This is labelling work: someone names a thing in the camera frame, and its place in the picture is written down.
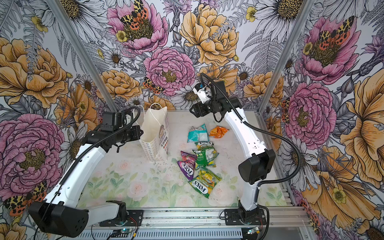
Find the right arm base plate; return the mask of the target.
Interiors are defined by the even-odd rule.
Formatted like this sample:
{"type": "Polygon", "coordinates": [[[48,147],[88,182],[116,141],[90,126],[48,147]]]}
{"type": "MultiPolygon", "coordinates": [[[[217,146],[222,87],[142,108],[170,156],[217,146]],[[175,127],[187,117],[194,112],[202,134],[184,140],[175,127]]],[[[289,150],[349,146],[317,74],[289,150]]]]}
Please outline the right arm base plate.
{"type": "Polygon", "coordinates": [[[266,216],[261,208],[251,211],[245,211],[242,208],[224,210],[224,220],[227,226],[264,226],[267,223],[266,216]]]}

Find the purple Fox's candy packet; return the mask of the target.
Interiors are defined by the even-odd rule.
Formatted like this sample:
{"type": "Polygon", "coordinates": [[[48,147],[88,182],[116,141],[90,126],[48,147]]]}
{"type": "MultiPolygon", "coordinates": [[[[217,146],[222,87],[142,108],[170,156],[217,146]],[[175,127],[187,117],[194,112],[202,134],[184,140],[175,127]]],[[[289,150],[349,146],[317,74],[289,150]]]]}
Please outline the purple Fox's candy packet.
{"type": "Polygon", "coordinates": [[[181,157],[177,164],[187,180],[191,181],[194,178],[197,156],[181,151],[181,157]]]}

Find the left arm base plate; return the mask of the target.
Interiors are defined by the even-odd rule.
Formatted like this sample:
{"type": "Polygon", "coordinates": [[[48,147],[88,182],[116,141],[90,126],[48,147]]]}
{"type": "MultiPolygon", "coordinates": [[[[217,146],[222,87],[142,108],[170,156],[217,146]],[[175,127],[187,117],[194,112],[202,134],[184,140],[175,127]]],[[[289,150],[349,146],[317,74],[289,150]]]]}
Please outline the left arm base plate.
{"type": "Polygon", "coordinates": [[[126,210],[120,212],[112,220],[99,223],[100,227],[140,227],[143,220],[143,210],[126,210]]]}

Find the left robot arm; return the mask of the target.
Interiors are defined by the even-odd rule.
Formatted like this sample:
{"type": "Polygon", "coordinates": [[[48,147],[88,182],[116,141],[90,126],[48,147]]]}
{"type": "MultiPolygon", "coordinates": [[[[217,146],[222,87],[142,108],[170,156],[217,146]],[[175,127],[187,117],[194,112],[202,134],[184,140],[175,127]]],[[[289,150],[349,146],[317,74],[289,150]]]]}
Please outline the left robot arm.
{"type": "Polygon", "coordinates": [[[90,209],[79,209],[80,196],[99,162],[113,147],[140,139],[143,131],[138,125],[125,125],[120,129],[108,127],[95,130],[83,139],[77,158],[62,179],[42,202],[35,201],[29,213],[41,232],[75,238],[83,230],[100,222],[128,220],[126,204],[107,201],[90,209]]]}

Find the teal snack packet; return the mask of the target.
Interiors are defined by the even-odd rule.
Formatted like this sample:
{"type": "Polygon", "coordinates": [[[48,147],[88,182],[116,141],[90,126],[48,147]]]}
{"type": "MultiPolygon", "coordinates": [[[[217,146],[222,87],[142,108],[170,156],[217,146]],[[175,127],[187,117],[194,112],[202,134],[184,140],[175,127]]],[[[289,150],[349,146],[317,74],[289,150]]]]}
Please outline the teal snack packet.
{"type": "Polygon", "coordinates": [[[195,128],[191,127],[188,133],[188,143],[208,142],[209,134],[205,124],[195,128]]]}

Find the yellow green Fox's packet back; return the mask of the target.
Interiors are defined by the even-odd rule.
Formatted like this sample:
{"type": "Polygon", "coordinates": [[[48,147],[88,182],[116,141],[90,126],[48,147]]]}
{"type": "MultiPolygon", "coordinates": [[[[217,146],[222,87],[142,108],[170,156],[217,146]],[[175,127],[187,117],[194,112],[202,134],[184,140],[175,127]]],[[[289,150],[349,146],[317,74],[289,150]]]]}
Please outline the yellow green Fox's packet back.
{"type": "Polygon", "coordinates": [[[201,141],[195,143],[197,150],[201,151],[204,148],[213,148],[214,144],[210,141],[201,141]]]}

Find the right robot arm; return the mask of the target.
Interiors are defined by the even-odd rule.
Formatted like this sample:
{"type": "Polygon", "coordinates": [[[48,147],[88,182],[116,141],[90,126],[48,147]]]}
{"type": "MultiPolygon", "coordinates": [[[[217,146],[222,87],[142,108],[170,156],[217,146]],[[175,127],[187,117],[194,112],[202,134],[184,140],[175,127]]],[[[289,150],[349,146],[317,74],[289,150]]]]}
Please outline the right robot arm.
{"type": "Polygon", "coordinates": [[[264,224],[266,222],[263,218],[264,211],[258,202],[260,182],[266,179],[272,169],[276,158],[274,150],[268,150],[255,131],[246,125],[248,121],[237,98],[230,98],[229,101],[221,99],[199,102],[190,108],[190,112],[197,118],[210,113],[220,113],[234,131],[244,152],[245,160],[238,166],[240,176],[245,182],[243,195],[240,198],[238,212],[228,220],[241,221],[244,224],[256,224],[259,221],[260,224],[264,224]]]}

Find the green snack packet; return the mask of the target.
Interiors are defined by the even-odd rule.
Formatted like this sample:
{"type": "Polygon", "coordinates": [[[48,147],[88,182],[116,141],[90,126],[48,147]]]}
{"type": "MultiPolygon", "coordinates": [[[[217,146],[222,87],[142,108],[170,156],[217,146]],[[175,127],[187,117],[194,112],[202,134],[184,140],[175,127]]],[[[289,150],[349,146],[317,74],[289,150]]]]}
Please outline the green snack packet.
{"type": "Polygon", "coordinates": [[[199,150],[193,150],[193,152],[197,157],[195,162],[196,169],[201,167],[216,167],[215,159],[219,153],[214,147],[205,147],[199,150]]]}

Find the orange snack packet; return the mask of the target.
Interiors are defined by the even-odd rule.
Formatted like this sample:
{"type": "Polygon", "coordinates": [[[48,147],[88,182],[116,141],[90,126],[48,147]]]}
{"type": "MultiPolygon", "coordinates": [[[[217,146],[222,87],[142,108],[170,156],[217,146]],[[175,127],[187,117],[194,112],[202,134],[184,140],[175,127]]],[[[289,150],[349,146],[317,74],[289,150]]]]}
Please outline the orange snack packet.
{"type": "Polygon", "coordinates": [[[214,139],[221,139],[228,131],[229,129],[227,128],[216,126],[210,131],[209,137],[214,139]]]}

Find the white patterned paper bag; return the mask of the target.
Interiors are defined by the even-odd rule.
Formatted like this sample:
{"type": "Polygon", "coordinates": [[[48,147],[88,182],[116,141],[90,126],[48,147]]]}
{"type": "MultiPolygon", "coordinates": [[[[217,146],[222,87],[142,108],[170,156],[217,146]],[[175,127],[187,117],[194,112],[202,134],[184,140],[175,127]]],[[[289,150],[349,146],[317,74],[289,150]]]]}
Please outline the white patterned paper bag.
{"type": "Polygon", "coordinates": [[[150,105],[141,125],[144,131],[140,143],[147,159],[151,162],[164,162],[168,158],[169,121],[168,108],[159,103],[150,105]]]}

